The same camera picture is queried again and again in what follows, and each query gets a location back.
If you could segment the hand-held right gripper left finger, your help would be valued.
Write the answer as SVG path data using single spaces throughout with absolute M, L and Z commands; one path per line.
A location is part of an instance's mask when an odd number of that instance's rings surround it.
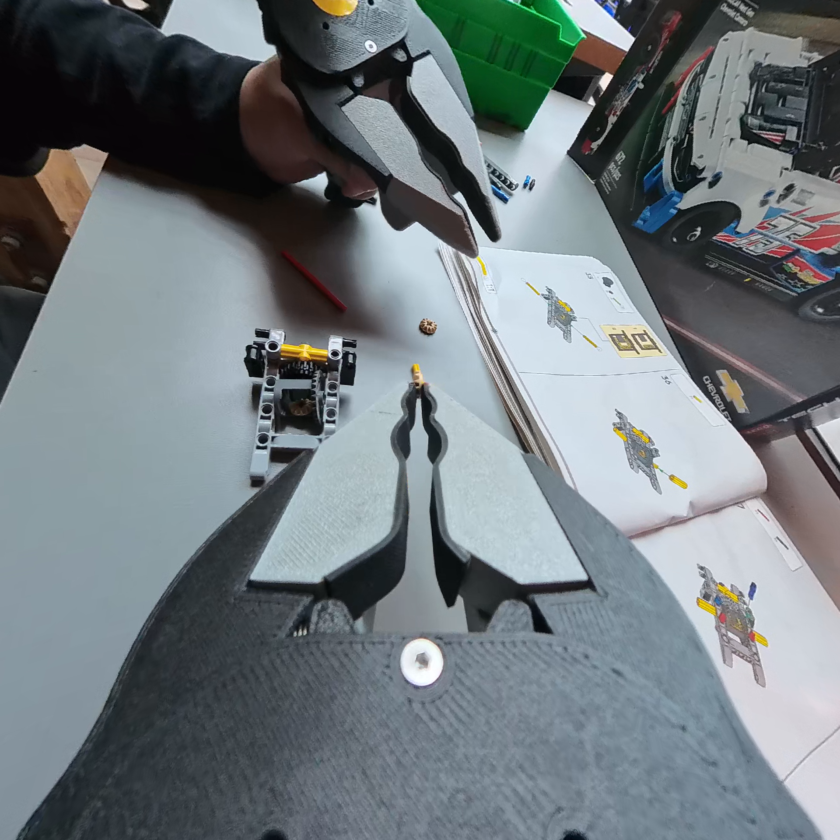
M 402 579 L 416 395 L 399 385 L 312 455 L 248 584 L 342 602 L 361 618 Z

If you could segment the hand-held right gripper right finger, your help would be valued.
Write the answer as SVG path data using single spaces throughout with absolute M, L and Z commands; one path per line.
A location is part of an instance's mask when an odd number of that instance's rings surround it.
M 434 567 L 448 606 L 584 591 L 591 580 L 522 450 L 442 390 L 422 389 Z

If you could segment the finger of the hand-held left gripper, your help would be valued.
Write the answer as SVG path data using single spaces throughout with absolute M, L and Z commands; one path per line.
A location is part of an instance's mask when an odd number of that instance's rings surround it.
M 420 224 L 462 254 L 478 256 L 477 241 L 450 244 L 437 236 L 439 224 L 453 221 L 455 213 L 445 205 L 443 185 L 424 162 L 411 130 L 389 93 L 388 88 L 370 88 L 344 106 L 344 114 L 389 173 L 383 194 L 384 215 L 396 229 Z
M 468 214 L 488 239 L 501 226 L 480 148 L 476 125 L 435 59 L 417 59 L 406 77 L 406 122 L 423 161 L 441 181 L 453 221 L 439 224 L 437 236 L 450 244 L 474 244 Z

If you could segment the pile of lego pieces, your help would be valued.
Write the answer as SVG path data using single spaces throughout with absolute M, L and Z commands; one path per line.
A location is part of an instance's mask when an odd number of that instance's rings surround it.
M 526 175 L 522 181 L 519 181 L 486 154 L 484 154 L 484 163 L 491 190 L 502 202 L 507 203 L 516 192 L 528 193 L 533 191 L 536 180 L 531 175 Z

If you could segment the grey lego frame assembly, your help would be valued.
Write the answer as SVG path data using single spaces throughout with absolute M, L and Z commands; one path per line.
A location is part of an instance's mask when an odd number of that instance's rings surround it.
M 338 428 L 344 386 L 354 384 L 358 343 L 331 335 L 325 349 L 286 342 L 282 329 L 256 329 L 244 363 L 255 387 L 257 422 L 249 477 L 267 480 L 276 457 L 314 450 Z

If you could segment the white lego instruction booklet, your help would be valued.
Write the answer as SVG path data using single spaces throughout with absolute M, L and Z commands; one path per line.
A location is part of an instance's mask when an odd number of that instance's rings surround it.
M 787 784 L 838 784 L 838 609 L 751 447 L 591 256 L 438 248 L 531 449 L 633 538 Z

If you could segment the red long lego axle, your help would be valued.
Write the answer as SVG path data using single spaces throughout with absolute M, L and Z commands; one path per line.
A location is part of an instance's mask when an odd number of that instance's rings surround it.
M 309 268 L 304 266 L 291 253 L 282 249 L 280 256 L 291 266 L 304 280 L 306 280 L 318 293 L 328 300 L 339 312 L 347 312 L 346 304 L 333 291 L 325 285 Z

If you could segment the black lego car box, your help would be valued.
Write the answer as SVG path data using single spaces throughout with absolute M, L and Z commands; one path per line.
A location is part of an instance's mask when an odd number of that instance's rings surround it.
M 838 6 L 654 2 L 568 151 L 746 438 L 838 418 Z

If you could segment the person's left hand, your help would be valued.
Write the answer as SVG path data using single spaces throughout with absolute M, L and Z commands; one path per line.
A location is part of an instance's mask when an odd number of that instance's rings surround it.
M 243 79 L 238 116 L 247 153 L 279 184 L 300 183 L 327 173 L 337 181 L 344 196 L 353 200 L 373 197 L 377 188 L 372 179 L 310 131 L 281 70 L 280 58 L 273 56 L 252 67 Z

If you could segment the green plastic bin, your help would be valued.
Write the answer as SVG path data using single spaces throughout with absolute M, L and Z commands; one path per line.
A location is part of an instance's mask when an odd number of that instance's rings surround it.
M 474 111 L 526 130 L 585 38 L 561 1 L 419 1 L 457 59 Z

